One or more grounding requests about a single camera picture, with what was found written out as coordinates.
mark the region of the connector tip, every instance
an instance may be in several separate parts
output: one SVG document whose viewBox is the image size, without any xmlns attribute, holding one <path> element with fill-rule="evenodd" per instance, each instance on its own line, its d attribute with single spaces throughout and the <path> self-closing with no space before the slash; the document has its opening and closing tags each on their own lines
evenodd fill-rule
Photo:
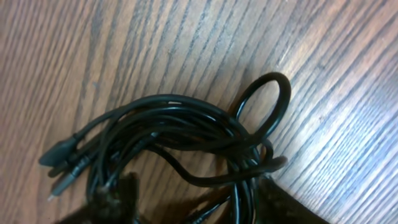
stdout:
<svg viewBox="0 0 398 224">
<path fill-rule="evenodd" d="M 48 197 L 47 201 L 48 201 L 48 202 L 51 202 L 51 200 L 53 200 L 54 198 L 55 198 L 54 195 L 50 195 L 50 196 Z"/>
</svg>

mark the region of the black cable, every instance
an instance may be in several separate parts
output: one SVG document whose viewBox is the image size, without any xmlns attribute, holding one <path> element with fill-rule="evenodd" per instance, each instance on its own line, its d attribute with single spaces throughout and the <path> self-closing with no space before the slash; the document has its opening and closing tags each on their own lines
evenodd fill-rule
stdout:
<svg viewBox="0 0 398 224">
<path fill-rule="evenodd" d="M 264 124 L 249 134 L 239 123 L 239 116 L 252 94 L 271 81 L 276 81 L 279 86 L 277 102 Z M 56 144 L 39 162 L 54 166 L 49 173 L 51 177 L 67 173 L 67 180 L 54 187 L 54 196 L 58 196 L 91 165 L 86 186 L 86 197 L 91 200 L 98 189 L 102 192 L 113 190 L 125 165 L 146 149 L 163 157 L 190 184 L 199 187 L 229 186 L 228 194 L 195 213 L 196 218 L 187 218 L 189 221 L 186 223 L 201 223 L 225 201 L 231 203 L 229 214 L 234 223 L 252 223 L 257 178 L 280 169 L 287 162 L 285 157 L 273 158 L 272 144 L 267 137 L 281 121 L 290 101 L 290 92 L 288 79 L 274 72 L 251 83 L 230 113 L 187 96 L 148 96 L 89 122 L 70 139 Z M 75 150 L 94 127 L 105 121 L 108 123 L 102 132 Z M 257 150 L 261 144 L 266 149 L 263 160 Z M 168 153 L 169 149 L 203 151 L 221 156 L 227 161 L 228 173 L 217 177 L 195 177 Z"/>
</svg>

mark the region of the coiled cable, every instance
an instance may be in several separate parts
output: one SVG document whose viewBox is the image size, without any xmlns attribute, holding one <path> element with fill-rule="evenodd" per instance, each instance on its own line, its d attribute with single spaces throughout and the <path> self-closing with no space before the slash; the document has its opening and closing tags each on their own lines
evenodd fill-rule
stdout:
<svg viewBox="0 0 398 224">
<path fill-rule="evenodd" d="M 256 90 L 276 81 L 279 96 L 271 115 L 253 134 L 239 123 L 239 116 Z M 225 201 L 230 204 L 231 223 L 252 223 L 255 217 L 255 191 L 258 177 L 280 169 L 287 159 L 273 158 L 267 139 L 281 121 L 290 101 L 290 83 L 281 73 L 272 72 L 251 83 L 230 112 L 205 101 L 181 95 L 154 95 L 133 101 L 89 122 L 71 138 L 57 143 L 39 160 L 53 166 L 49 176 L 64 172 L 63 181 L 54 187 L 58 196 L 87 167 L 91 166 L 86 197 L 91 200 L 98 189 L 111 190 L 118 184 L 124 167 L 142 150 L 163 157 L 188 183 L 199 187 L 229 186 L 216 202 L 209 203 L 184 223 L 201 223 Z M 78 143 L 97 125 L 104 129 L 76 150 Z M 266 156 L 257 150 L 263 145 Z M 203 151 L 227 161 L 228 173 L 216 177 L 191 175 L 168 150 Z"/>
</svg>

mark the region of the cable connector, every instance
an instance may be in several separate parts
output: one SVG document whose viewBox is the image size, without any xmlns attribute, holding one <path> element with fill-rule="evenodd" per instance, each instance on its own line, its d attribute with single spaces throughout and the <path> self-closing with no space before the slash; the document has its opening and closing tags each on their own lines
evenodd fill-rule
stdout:
<svg viewBox="0 0 398 224">
<path fill-rule="evenodd" d="M 78 176 L 88 167 L 91 160 L 88 156 L 83 156 L 77 165 L 70 171 L 63 174 L 52 186 L 51 196 L 49 199 L 62 194 L 62 192 L 69 187 Z"/>
<path fill-rule="evenodd" d="M 59 174 L 61 174 L 62 172 L 65 172 L 67 169 L 70 169 L 70 166 L 71 166 L 70 162 L 68 162 L 68 160 L 65 159 L 59 165 L 53 167 L 53 169 L 51 169 L 47 175 L 50 178 L 54 178 Z"/>
<path fill-rule="evenodd" d="M 79 140 L 74 135 L 66 140 L 59 141 L 39 159 L 39 164 L 50 167 L 58 166 L 76 149 L 78 143 Z"/>
</svg>

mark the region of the table surface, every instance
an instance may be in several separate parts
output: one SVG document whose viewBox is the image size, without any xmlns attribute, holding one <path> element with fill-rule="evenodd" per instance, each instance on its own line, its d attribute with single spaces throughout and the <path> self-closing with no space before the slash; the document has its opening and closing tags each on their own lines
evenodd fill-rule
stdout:
<svg viewBox="0 0 398 224">
<path fill-rule="evenodd" d="M 270 137 L 290 160 L 277 183 L 331 223 L 398 222 L 398 1 L 0 4 L 4 223 L 51 223 L 84 202 L 85 177 L 47 202 L 53 180 L 37 159 L 106 110 L 158 93 L 227 110 L 271 71 L 292 84 Z M 271 83 L 250 100 L 248 130 L 277 95 Z M 206 154 L 177 157 L 195 175 L 219 170 Z M 151 153 L 131 168 L 141 177 L 140 211 L 154 223 L 175 222 L 208 191 Z"/>
</svg>

